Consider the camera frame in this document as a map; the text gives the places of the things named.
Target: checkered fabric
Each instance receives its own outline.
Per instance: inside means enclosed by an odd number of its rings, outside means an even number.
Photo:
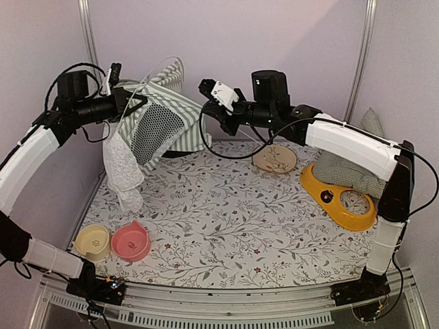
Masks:
[[[384,137],[378,116],[372,108],[363,116],[359,128]],[[377,199],[382,196],[385,186],[385,181],[369,170],[327,151],[322,152],[313,168],[313,174],[323,183],[350,187]]]

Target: mesh panel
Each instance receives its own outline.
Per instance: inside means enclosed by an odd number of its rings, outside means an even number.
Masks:
[[[184,129],[183,120],[177,114],[150,101],[132,137],[131,151],[137,163],[143,166],[164,154]]]

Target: pink bowl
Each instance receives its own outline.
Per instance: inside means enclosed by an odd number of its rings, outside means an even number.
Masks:
[[[111,239],[111,249],[129,263],[138,262],[151,250],[147,230],[138,221],[133,221],[116,231]]]

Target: floral surface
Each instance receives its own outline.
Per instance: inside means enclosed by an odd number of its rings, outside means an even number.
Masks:
[[[319,284],[356,278],[366,264],[375,226],[339,227],[300,185],[300,171],[318,150],[281,143],[298,162],[286,175],[267,173],[251,160],[225,160],[208,151],[162,159],[141,186],[137,214],[120,211],[102,184],[83,227],[98,223],[111,234],[139,221],[152,240],[150,254],[127,263],[112,252],[98,274],[133,282],[223,289]],[[221,154],[248,154],[252,142],[221,142]],[[367,201],[345,193],[343,204],[364,213]]]

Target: bowl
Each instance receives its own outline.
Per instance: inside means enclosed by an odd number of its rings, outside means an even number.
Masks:
[[[111,247],[124,261],[135,263],[149,254],[151,241],[147,230],[134,220],[116,231],[111,239]]]
[[[105,258],[111,251],[110,233],[101,225],[90,225],[80,231],[73,246],[91,262]]]

